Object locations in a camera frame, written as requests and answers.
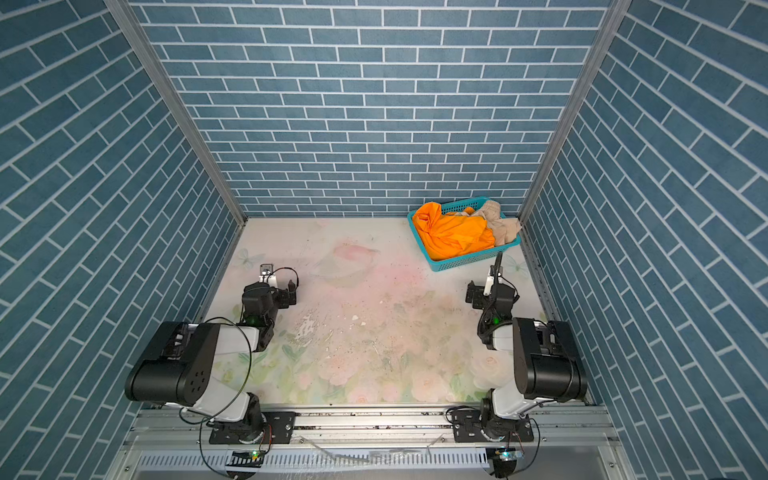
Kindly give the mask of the teal plastic basket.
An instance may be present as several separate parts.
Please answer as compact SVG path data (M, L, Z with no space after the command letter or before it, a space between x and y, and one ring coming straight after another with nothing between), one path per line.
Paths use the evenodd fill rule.
M492 200L487 197L475 197L465 200L458 200L453 201L449 203L440 204L443 207L443 212L458 212L459 214L464 213L465 215L470 216L471 213L478 210L486 200ZM517 246L521 243L521 231L517 236L517 239L513 241L510 244L502 245L499 247L494 247L488 250L483 250L480 252L476 252L473 254L463 255L459 257L455 257L453 259L443 260L443 261L433 261L429 258L429 256L426 253L426 250L420 240L420 238L417 236L417 232L415 230L415 227L413 226L411 219L414 213L417 211L411 211L407 214L408 224L411 229L411 232L414 236L414 239L418 245L418 248L420 249L421 253L423 254L424 258L426 259L427 263L429 264L430 268L437 272L442 270L447 270L450 268L458 267L461 265L466 265L469 263L473 263L479 260L491 258L495 256L498 252L503 252L513 246Z

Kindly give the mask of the orange shorts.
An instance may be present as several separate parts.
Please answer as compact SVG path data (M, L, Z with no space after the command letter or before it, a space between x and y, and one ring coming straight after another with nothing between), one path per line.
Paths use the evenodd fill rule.
M495 247L495 237L482 217L458 212L443 212L434 202L421 206L412 216L427 255L433 261L443 261Z

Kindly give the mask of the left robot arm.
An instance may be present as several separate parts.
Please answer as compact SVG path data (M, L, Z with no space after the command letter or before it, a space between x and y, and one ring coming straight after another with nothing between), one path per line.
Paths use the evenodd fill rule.
M297 303L298 286L291 280L281 289L269 274L244 288L238 321L162 323L128 374L125 396L200 415L200 424L211 428L212 445L289 444L296 414L263 411L258 396L246 390L247 380L230 387L213 377L213 367L223 355L243 354L249 376L254 355L273 338L278 311Z

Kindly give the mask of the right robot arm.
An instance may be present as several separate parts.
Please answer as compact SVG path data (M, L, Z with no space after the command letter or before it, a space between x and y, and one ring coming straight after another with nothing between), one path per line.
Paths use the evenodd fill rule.
M531 442L531 412L548 403L585 398L588 378L568 323L515 317L515 287L469 283L465 301L481 312L477 336L483 351L500 363L500 378L483 393L478 408L445 412L458 443Z

